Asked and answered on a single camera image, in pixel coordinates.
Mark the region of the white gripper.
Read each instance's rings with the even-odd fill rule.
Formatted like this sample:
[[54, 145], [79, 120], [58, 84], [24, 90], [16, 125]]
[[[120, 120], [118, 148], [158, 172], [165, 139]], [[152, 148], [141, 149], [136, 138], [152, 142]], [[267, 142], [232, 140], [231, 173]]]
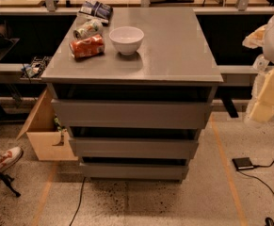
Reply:
[[[260, 26], [244, 38], [242, 45], [250, 49], [263, 47], [265, 31], [266, 25]], [[245, 122], [264, 123], [274, 116], [274, 69], [266, 72], [268, 64], [269, 61], [259, 55], [252, 65], [258, 73], [252, 86]]]

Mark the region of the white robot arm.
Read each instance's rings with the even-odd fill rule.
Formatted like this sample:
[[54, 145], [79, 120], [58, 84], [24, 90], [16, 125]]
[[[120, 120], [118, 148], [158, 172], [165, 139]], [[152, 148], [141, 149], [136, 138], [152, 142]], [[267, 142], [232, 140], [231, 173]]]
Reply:
[[242, 42], [248, 48], [261, 47], [252, 68], [258, 72], [252, 87], [245, 122], [255, 125], [268, 122], [274, 116], [274, 15], [267, 24], [249, 34]]

